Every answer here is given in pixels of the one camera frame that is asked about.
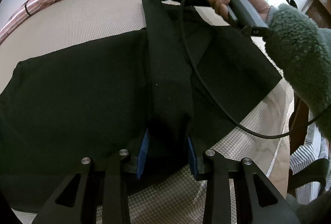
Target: striped fabric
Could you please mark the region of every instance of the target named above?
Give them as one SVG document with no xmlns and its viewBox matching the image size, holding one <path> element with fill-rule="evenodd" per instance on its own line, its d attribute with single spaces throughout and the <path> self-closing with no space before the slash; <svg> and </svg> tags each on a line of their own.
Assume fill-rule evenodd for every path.
<svg viewBox="0 0 331 224">
<path fill-rule="evenodd" d="M 312 119 L 313 114 L 309 111 L 308 120 Z M 299 148 L 290 156 L 290 169 L 293 174 L 300 172 L 302 169 L 306 168 L 309 164 L 319 158 L 328 158 L 328 154 L 323 154 L 325 149 L 328 149 L 326 143 L 322 143 L 322 141 L 321 134 L 318 131 L 316 124 L 313 123 L 309 125 L 304 144 L 299 146 Z M 311 182 L 297 188 L 295 190 L 297 201 L 300 204 L 308 204 L 317 198 L 319 188 L 320 184 L 318 182 Z"/>
</svg>

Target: black fabric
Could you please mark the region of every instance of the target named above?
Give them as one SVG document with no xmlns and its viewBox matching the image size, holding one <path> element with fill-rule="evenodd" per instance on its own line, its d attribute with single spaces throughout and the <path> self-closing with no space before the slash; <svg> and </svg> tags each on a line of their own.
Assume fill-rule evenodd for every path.
<svg viewBox="0 0 331 224">
<path fill-rule="evenodd" d="M 188 68 L 178 9 L 158 3 L 150 15 L 160 22 L 170 18 L 172 25 L 165 24 L 162 38 L 171 33 L 173 44 L 156 44 L 142 29 L 18 63 L 0 95 L 0 191 L 12 208 L 37 212 L 83 157 L 107 157 L 146 126 L 151 140 L 142 180 L 148 175 L 164 178 L 186 163 L 176 151 L 185 151 L 188 122 L 191 135 L 203 139 L 206 147 L 234 128 Z M 186 8 L 184 25 L 200 74 L 241 121 L 281 76 L 237 30 L 208 25 L 194 8 Z M 155 71 L 158 64 L 164 67 Z M 162 87 L 152 85 L 155 79 Z M 172 93 L 163 96 L 163 89 Z M 186 99 L 178 100 L 181 95 Z"/>
</svg>

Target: cable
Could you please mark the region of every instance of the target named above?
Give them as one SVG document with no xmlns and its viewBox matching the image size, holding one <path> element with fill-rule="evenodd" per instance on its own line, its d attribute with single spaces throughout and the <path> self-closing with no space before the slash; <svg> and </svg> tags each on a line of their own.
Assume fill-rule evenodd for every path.
<svg viewBox="0 0 331 224">
<path fill-rule="evenodd" d="M 184 22 L 183 22 L 183 14 L 184 14 L 184 4 L 185 4 L 185 1 L 186 0 L 182 0 L 181 4 L 180 4 L 180 8 L 179 8 L 179 21 L 180 21 L 180 30 L 181 30 L 181 38 L 183 40 L 183 43 L 184 43 L 184 48 L 185 48 L 185 51 L 186 51 L 186 55 L 189 59 L 189 62 L 190 62 L 190 65 L 195 73 L 195 75 L 197 76 L 200 84 L 203 86 L 203 88 L 206 90 L 206 92 L 209 94 L 209 96 L 213 99 L 213 101 L 215 102 L 215 104 L 224 112 L 224 114 L 237 126 L 239 127 L 240 129 L 242 129 L 243 131 L 253 135 L 253 136 L 256 136 L 256 137 L 259 137 L 259 138 L 264 138 L 264 139 L 278 139 L 278 138 L 282 138 L 282 137 L 285 137 L 285 136 L 288 136 L 290 135 L 292 132 L 298 130 L 298 129 L 301 129 L 303 127 L 307 127 L 308 125 L 312 124 L 313 122 L 315 122 L 316 120 L 318 120 L 321 115 L 323 114 L 323 112 L 325 110 L 327 110 L 329 107 L 327 107 L 324 111 L 322 111 L 322 113 L 320 113 L 317 117 L 315 117 L 314 119 L 312 119 L 311 121 L 308 122 L 308 124 L 305 124 L 303 126 L 299 126 L 298 128 L 296 129 L 292 129 L 290 130 L 289 132 L 287 133 L 283 133 L 283 134 L 279 134 L 279 135 L 264 135 L 264 134 L 259 134 L 259 133 L 256 133 L 254 131 L 251 131 L 249 129 L 247 129 L 245 126 L 241 125 L 239 122 L 237 122 L 225 109 L 224 107 L 222 106 L 222 104 L 220 104 L 216 97 L 214 96 L 214 94 L 212 94 L 212 92 L 208 89 L 208 86 L 206 85 L 206 83 L 203 81 L 202 77 L 200 76 L 200 73 L 196 67 L 196 65 L 194 64 L 194 60 L 192 58 L 192 55 L 190 53 L 190 50 L 188 48 L 188 44 L 187 44 L 187 41 L 186 41 L 186 37 L 185 37 L 185 32 L 184 32 Z"/>
</svg>

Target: metal screw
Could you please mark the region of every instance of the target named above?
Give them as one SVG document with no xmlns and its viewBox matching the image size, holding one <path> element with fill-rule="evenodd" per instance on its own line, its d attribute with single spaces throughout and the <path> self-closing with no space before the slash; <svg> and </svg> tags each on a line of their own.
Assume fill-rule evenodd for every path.
<svg viewBox="0 0 331 224">
<path fill-rule="evenodd" d="M 207 155 L 207 156 L 214 156 L 214 155 L 215 155 L 215 151 L 212 150 L 212 149 L 207 149 L 207 150 L 206 150 L 206 155 Z"/>
<path fill-rule="evenodd" d="M 121 156 L 126 156 L 129 154 L 129 151 L 127 149 L 121 149 L 119 153 Z"/>
<path fill-rule="evenodd" d="M 81 160 L 82 164 L 89 164 L 91 159 L 89 157 L 85 157 Z"/>
<path fill-rule="evenodd" d="M 250 158 L 243 158 L 243 163 L 246 165 L 251 165 L 252 164 L 252 160 Z"/>
</svg>

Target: bed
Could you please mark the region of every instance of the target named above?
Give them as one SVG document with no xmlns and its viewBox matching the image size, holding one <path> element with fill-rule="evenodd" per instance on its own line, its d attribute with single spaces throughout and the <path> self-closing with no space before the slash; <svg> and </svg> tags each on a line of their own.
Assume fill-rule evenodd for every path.
<svg viewBox="0 0 331 224">
<path fill-rule="evenodd" d="M 211 25 L 226 25 L 211 8 L 197 7 Z M 19 61 L 67 48 L 89 40 L 118 35 L 145 27 L 141 0 L 61 0 L 35 13 L 0 45 L 0 92 L 11 79 Z M 261 38 L 253 41 L 264 52 Z M 288 131 L 294 109 L 293 90 L 282 79 L 241 122 L 263 134 Z M 285 197 L 289 169 L 289 138 L 263 140 L 233 129 L 213 146 L 226 158 L 250 157 Z M 166 180 L 129 197 L 132 223 L 202 223 L 206 182 L 196 182 L 185 166 Z M 235 208 L 231 185 L 231 206 Z M 14 211 L 22 223 L 35 214 Z M 101 223 L 102 207 L 97 223 Z M 232 210 L 232 223 L 236 222 Z"/>
</svg>

